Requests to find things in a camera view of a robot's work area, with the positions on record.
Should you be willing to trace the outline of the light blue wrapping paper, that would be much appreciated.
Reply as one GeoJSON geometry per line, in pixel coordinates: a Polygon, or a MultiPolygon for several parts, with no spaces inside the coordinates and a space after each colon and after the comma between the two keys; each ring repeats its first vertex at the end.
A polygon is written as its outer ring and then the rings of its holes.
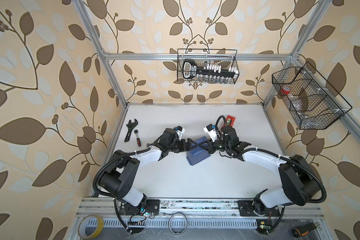
{"type": "MultiPolygon", "coordinates": [[[[208,139],[206,137],[202,137],[202,138],[195,140],[195,142],[200,144],[207,140],[208,139]]],[[[208,154],[207,151],[198,147],[192,151],[187,152],[187,161],[191,166],[194,166],[194,165],[200,163],[201,161],[209,158],[210,156],[211,156],[211,154],[208,154]]]]}

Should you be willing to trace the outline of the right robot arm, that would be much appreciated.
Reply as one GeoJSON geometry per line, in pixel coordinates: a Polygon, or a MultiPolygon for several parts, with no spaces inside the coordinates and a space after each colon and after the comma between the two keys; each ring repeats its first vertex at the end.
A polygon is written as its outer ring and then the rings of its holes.
{"type": "Polygon", "coordinates": [[[324,184],[305,158],[299,155],[282,156],[253,147],[250,143],[240,141],[236,130],[231,126],[218,129],[216,125],[210,124],[204,131],[209,139],[200,143],[199,147],[209,154],[226,152],[228,158],[256,164],[280,177],[280,186],[263,190],[253,198],[252,209],[255,214],[263,216],[274,207],[318,204],[327,199],[324,184]]]}

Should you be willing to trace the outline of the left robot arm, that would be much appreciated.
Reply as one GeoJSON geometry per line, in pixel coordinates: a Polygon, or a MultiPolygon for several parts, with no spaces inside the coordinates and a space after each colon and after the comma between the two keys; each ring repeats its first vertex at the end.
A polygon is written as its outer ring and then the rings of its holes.
{"type": "Polygon", "coordinates": [[[100,196],[111,197],[122,203],[126,215],[157,215],[160,201],[148,200],[147,196],[133,184],[139,167],[158,162],[169,153],[189,152],[196,149],[201,141],[182,139],[183,129],[166,128],[161,136],[147,148],[131,153],[118,150],[109,162],[96,173],[92,187],[100,196]]]}

